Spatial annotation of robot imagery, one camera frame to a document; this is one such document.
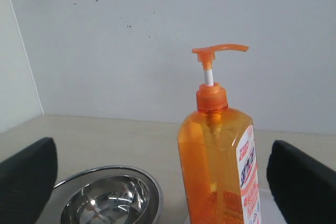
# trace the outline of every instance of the soap bottle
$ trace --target soap bottle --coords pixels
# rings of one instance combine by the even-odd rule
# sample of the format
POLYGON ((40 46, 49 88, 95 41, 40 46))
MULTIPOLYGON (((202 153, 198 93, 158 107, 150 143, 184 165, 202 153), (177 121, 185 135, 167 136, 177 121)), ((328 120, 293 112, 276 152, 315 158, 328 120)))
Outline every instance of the soap bottle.
POLYGON ((261 224, 253 121, 228 106, 212 73, 216 51, 247 49, 236 44, 192 49, 205 83, 196 93, 197 111, 177 137, 191 224, 261 224))

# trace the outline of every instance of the pump nozzle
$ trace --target pump nozzle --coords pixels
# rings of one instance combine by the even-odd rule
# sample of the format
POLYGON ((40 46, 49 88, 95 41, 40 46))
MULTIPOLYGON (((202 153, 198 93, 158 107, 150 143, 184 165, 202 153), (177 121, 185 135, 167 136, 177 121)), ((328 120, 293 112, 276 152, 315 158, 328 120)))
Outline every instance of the pump nozzle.
POLYGON ((217 110, 227 106, 226 91, 219 83, 214 83, 212 74, 212 61, 215 60, 215 52, 224 50, 246 52, 248 47, 238 44, 222 44, 192 49, 192 53, 197 54, 197 59, 202 63, 204 70, 205 84, 201 85, 196 93, 199 111, 217 110))
POLYGON ((212 74, 212 61, 216 59, 215 52, 224 50, 235 50, 246 52, 248 50, 248 47, 238 44, 221 44, 211 47, 192 49, 191 52, 197 54, 197 60, 201 62, 203 65, 205 85, 207 86, 214 85, 214 77, 212 74))

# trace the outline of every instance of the white label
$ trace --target white label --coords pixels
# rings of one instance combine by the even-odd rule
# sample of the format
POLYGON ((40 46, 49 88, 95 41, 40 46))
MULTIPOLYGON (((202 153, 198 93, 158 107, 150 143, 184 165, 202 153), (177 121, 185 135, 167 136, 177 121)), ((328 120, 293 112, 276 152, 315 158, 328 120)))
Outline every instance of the white label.
POLYGON ((241 137, 236 154, 244 224, 261 224, 257 159, 252 125, 241 137))

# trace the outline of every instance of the metal bowl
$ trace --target metal bowl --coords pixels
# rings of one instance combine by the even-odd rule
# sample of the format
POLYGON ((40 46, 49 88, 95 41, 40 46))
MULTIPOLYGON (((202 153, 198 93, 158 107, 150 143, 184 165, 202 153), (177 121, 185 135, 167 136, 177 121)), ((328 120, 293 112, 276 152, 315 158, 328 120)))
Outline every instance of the metal bowl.
POLYGON ((100 167, 56 185, 37 224, 154 224, 162 198, 159 184, 145 171, 100 167))

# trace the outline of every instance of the beige table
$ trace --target beige table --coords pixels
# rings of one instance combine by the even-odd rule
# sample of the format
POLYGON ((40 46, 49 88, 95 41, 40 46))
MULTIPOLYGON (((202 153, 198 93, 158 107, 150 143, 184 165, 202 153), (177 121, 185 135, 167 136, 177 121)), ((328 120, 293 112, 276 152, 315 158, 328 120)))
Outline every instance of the beige table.
MULTIPOLYGON (((158 224, 183 224, 187 216, 177 150, 178 124, 44 115, 0 135, 0 161, 44 137, 55 139, 58 179, 104 165, 145 169, 160 183, 164 209, 158 224)), ((261 188, 268 189, 266 166, 275 139, 286 140, 336 168, 333 136, 256 131, 261 188)))

